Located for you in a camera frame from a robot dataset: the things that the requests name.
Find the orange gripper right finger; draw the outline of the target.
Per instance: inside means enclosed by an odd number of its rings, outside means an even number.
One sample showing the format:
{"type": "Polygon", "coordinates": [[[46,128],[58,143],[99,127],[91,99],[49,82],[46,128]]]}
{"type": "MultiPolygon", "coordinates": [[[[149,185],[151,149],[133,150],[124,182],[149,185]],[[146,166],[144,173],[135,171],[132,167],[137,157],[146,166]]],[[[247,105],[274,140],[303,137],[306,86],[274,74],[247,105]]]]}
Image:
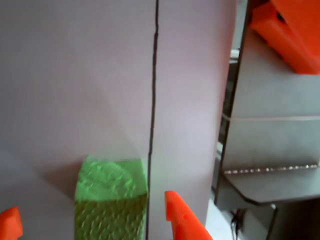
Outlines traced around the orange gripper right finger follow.
{"type": "Polygon", "coordinates": [[[165,191],[166,220],[171,223],[173,240],[213,240],[192,209],[175,191],[165,191]]]}

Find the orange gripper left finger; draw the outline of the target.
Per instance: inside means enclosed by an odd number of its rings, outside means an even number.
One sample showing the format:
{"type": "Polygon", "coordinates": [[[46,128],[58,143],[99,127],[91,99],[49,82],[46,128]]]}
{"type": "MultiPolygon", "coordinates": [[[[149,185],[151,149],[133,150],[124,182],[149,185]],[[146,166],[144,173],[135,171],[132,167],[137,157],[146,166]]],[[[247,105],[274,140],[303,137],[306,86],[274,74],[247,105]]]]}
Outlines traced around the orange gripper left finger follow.
{"type": "Polygon", "coordinates": [[[23,236],[23,224],[17,206],[0,213],[0,240],[18,240],[23,236]]]}

